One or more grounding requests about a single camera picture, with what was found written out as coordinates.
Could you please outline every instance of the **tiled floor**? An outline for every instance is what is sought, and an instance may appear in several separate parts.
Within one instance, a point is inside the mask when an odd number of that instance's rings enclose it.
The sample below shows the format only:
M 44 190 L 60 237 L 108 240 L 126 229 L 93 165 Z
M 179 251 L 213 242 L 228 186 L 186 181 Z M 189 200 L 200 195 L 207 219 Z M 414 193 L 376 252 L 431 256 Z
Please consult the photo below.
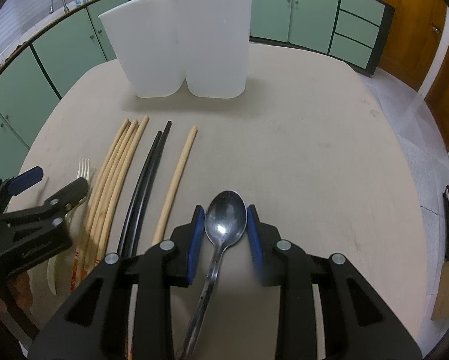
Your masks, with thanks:
M 428 287 L 426 315 L 417 341 L 425 356 L 449 327 L 449 319 L 430 319 L 444 261 L 445 221 L 441 194 L 449 184 L 449 158 L 433 116 L 419 94 L 381 69 L 377 69 L 371 79 L 361 77 L 398 137 L 420 200 L 426 233 Z

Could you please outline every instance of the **spoon handle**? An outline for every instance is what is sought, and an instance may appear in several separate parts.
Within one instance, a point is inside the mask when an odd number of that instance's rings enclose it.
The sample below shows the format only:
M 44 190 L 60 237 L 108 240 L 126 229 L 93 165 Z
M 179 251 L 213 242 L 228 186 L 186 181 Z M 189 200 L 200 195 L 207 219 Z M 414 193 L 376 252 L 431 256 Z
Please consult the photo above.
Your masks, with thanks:
M 191 320 L 186 328 L 183 344 L 176 353 L 176 360 L 190 359 L 193 355 L 197 338 L 200 335 L 201 325 L 204 321 L 204 315 L 206 314 L 209 299 L 211 298 L 211 293 L 213 292 L 216 279 L 218 278 L 218 271 L 220 269 L 223 252 L 224 250 L 222 248 L 214 250 L 213 259 L 209 266 L 209 271 L 206 275 L 200 298 L 197 301 Z

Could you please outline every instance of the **fork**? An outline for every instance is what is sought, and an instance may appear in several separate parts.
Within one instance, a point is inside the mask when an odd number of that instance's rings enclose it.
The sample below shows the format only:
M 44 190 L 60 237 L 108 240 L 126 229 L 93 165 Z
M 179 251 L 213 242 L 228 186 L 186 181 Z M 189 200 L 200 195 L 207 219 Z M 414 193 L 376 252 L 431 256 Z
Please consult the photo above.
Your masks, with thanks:
M 80 162 L 79 162 L 78 168 L 77 168 L 76 178 L 78 179 L 80 177 L 83 177 L 86 179 L 86 181 L 88 181 L 88 184 L 89 184 L 89 180 L 90 180 L 89 174 L 90 173 L 91 172 L 89 169 L 89 158 L 80 158 Z M 88 198 L 88 196 L 86 195 L 86 197 L 81 199 L 80 202 L 71 211 L 69 211 L 66 214 L 65 220 L 66 220 L 66 224 L 68 225 L 68 229 L 71 228 L 71 221 L 73 220 L 76 209 L 80 205 L 82 205 L 84 202 L 86 202 L 87 198 Z M 48 268 L 47 268 L 47 274 L 46 274 L 46 276 L 48 278 L 48 287 L 53 295 L 56 295 L 55 273 L 56 273 L 56 256 L 53 256 L 48 260 Z

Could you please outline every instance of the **screw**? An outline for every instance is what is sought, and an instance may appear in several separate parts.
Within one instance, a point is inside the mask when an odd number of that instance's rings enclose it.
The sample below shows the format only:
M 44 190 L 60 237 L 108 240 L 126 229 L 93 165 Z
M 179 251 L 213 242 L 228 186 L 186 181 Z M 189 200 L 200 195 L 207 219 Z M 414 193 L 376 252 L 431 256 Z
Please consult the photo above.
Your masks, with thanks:
M 286 239 L 281 239 L 276 243 L 276 247 L 282 251 L 288 251 L 291 249 L 291 242 Z
M 61 217 L 59 217 L 59 218 L 53 219 L 53 221 L 51 222 L 51 224 L 52 224 L 54 227 L 58 227 L 62 222 L 63 222 L 63 219 L 62 219 Z
M 174 247 L 175 247 L 175 243 L 170 239 L 167 239 L 166 241 L 162 241 L 160 243 L 160 248 L 165 251 L 169 251 L 169 250 L 173 249 Z
M 346 257 L 341 253 L 335 253 L 333 256 L 331 256 L 331 259 L 335 264 L 338 264 L 339 266 L 343 265 L 346 261 Z
M 108 253 L 106 254 L 106 257 L 104 258 L 105 263 L 108 265 L 116 264 L 119 260 L 119 256 L 116 253 Z

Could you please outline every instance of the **metal spoon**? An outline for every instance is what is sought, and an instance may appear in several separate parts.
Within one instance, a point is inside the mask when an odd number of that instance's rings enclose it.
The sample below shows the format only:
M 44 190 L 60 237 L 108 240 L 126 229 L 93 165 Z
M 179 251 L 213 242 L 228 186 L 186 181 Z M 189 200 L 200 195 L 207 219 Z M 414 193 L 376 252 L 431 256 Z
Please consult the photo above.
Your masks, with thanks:
M 223 254 L 236 244 L 246 228 L 247 211 L 243 199 L 234 191 L 223 191 L 211 202 L 204 219 L 204 230 L 214 246 L 213 259 L 209 265 L 200 299 L 186 328 L 183 346 L 176 359 L 191 358 L 203 324 L 209 298 L 213 292 Z

